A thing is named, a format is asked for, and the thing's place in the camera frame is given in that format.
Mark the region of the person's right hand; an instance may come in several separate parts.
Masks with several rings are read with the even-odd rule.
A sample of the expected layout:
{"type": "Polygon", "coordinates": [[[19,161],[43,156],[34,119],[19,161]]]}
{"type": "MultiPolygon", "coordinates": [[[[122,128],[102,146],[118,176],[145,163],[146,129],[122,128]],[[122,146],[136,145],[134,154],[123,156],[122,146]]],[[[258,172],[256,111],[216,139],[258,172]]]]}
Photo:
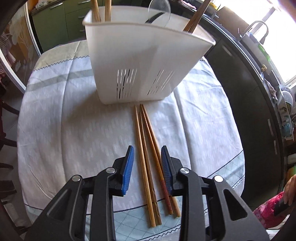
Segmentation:
{"type": "Polygon", "coordinates": [[[284,204],[292,205],[295,199],[296,193],[296,175],[293,175],[290,180],[288,180],[285,189],[284,189],[284,204]]]}

